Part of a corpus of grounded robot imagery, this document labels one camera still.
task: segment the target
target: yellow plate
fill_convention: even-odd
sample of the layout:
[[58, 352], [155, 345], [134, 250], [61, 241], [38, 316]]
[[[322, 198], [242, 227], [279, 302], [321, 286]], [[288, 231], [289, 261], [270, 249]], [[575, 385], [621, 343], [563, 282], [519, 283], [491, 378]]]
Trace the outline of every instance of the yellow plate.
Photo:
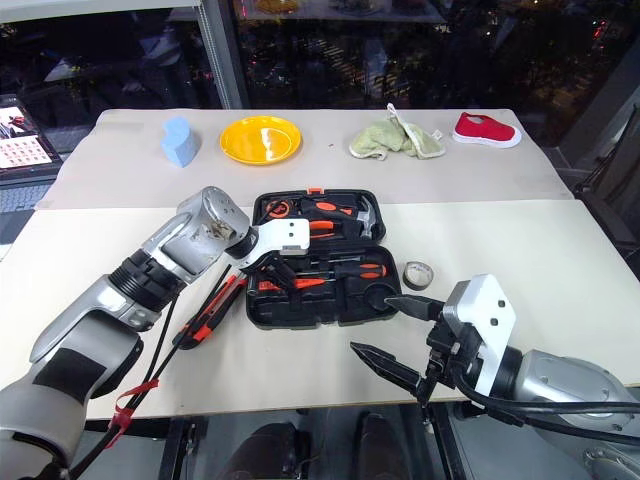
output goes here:
[[248, 117], [222, 132], [220, 147], [238, 162], [271, 165], [293, 155], [301, 138], [298, 127], [284, 118]]

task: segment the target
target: laptop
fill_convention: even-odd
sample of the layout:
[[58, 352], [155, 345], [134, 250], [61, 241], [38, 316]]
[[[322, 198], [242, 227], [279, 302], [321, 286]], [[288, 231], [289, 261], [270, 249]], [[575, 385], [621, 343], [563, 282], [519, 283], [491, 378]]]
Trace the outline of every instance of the laptop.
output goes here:
[[13, 243], [61, 166], [25, 107], [0, 96], [0, 245]]

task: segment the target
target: table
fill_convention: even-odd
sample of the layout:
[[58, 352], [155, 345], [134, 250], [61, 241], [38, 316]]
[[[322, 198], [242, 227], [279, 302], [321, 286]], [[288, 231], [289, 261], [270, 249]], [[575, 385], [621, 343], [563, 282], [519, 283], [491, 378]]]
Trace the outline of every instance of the table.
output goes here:
[[196, 7], [197, 0], [2, 0], [0, 23], [148, 8]]
[[[225, 190], [240, 206], [264, 192], [307, 187], [365, 188], [381, 203], [466, 202], [573, 198], [542, 150], [524, 133], [520, 145], [494, 149], [456, 143], [450, 133], [462, 110], [406, 110], [406, 121], [445, 134], [447, 153], [418, 160], [391, 154], [384, 162], [357, 159], [347, 146], [381, 110], [108, 110], [64, 163], [40, 209], [175, 207], [206, 185]], [[511, 110], [477, 110], [522, 128]], [[287, 118], [302, 132], [295, 156], [269, 167], [227, 158], [218, 139], [241, 118]], [[181, 169], [161, 148], [162, 125], [184, 116], [202, 141]]]
[[[111, 272], [174, 209], [37, 211], [0, 263], [0, 388], [28, 368], [40, 331], [100, 274]], [[497, 276], [518, 315], [511, 344], [588, 359], [627, 385], [640, 383], [640, 284], [579, 201], [533, 200], [382, 205], [383, 245], [400, 268], [422, 260], [435, 271], [424, 292], [444, 300], [457, 281]], [[185, 289], [169, 338], [194, 312], [223, 267]], [[348, 346], [376, 345], [422, 370], [430, 324], [387, 321], [314, 330], [264, 331], [243, 302], [206, 343], [180, 352], [138, 417], [411, 401], [377, 377]], [[160, 325], [118, 388], [136, 385]], [[459, 399], [438, 386], [435, 399]], [[115, 394], [91, 401], [89, 418], [109, 418]]]

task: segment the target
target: glass window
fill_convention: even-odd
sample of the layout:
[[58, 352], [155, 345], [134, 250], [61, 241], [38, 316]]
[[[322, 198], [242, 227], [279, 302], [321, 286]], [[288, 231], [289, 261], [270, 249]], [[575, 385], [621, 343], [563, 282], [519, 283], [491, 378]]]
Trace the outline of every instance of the glass window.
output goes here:
[[233, 0], [254, 108], [513, 109], [555, 146], [633, 43], [637, 1]]
[[63, 154], [106, 109], [220, 108], [191, 8], [0, 24], [0, 94]]

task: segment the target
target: black shoe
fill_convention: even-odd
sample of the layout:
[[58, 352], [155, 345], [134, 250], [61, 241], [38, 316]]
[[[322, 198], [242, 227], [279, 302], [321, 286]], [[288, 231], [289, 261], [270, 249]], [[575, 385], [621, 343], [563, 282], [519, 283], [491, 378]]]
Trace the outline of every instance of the black shoe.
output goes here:
[[370, 413], [361, 417], [356, 435], [357, 480], [409, 480], [409, 469], [389, 422]]
[[270, 423], [242, 442], [217, 479], [298, 478], [298, 466], [310, 450], [308, 435], [291, 423]]

